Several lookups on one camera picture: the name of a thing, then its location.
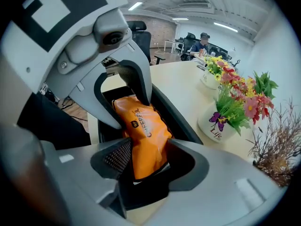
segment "wooden floor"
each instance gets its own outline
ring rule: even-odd
[[[171,49],[170,48],[166,48],[166,51],[164,53],[164,49],[163,48],[151,48],[150,49],[150,56],[151,56],[151,63],[153,65],[156,64],[157,59],[154,57],[155,55],[159,55],[159,56],[163,56],[166,60],[164,61],[160,61],[160,64],[165,64],[165,63],[171,63],[171,62],[178,62],[180,61],[180,56],[177,55],[177,53],[171,54]],[[75,120],[79,121],[85,128],[86,132],[89,132],[89,128],[88,128],[88,118],[87,118],[87,112],[82,109],[78,104],[74,103],[73,105],[71,105],[70,107],[64,109],[64,111],[69,114],[70,116],[75,116],[77,118],[86,120],[79,120],[74,118]]]

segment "person sitting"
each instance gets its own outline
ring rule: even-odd
[[[191,50],[190,50],[190,55],[193,56],[194,54],[197,54],[199,53],[200,49],[204,48],[206,49],[206,51],[208,52],[208,41],[209,41],[209,38],[210,36],[203,32],[201,33],[201,41],[197,41],[192,47],[191,47]]]

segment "brick wall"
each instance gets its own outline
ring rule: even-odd
[[[164,48],[165,40],[174,40],[176,24],[154,17],[138,16],[138,15],[124,15],[127,21],[144,21],[147,30],[151,33],[150,47],[156,48],[154,43],[158,43],[160,48]],[[172,44],[167,43],[166,47],[171,48]]]

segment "orange bag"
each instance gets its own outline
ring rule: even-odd
[[[162,168],[167,162],[165,144],[172,135],[160,115],[152,106],[143,105],[136,96],[117,99],[113,106],[134,143],[135,179],[143,179]]]

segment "fluorescent light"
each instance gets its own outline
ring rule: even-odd
[[[143,4],[143,2],[137,2],[137,3],[135,3],[133,6],[131,6],[131,7],[129,8],[129,11],[134,10],[136,7],[140,6],[141,4]]]
[[[182,18],[173,18],[173,20],[189,20],[189,19],[182,17]]]
[[[230,30],[232,30],[232,31],[234,31],[234,32],[238,32],[236,29],[230,28],[230,27],[228,27],[228,26],[226,26],[226,25],[222,25],[222,24],[218,24],[218,23],[214,23],[214,24],[215,24],[215,25],[218,25],[218,26],[220,26],[220,27],[223,27],[223,28],[230,29]]]

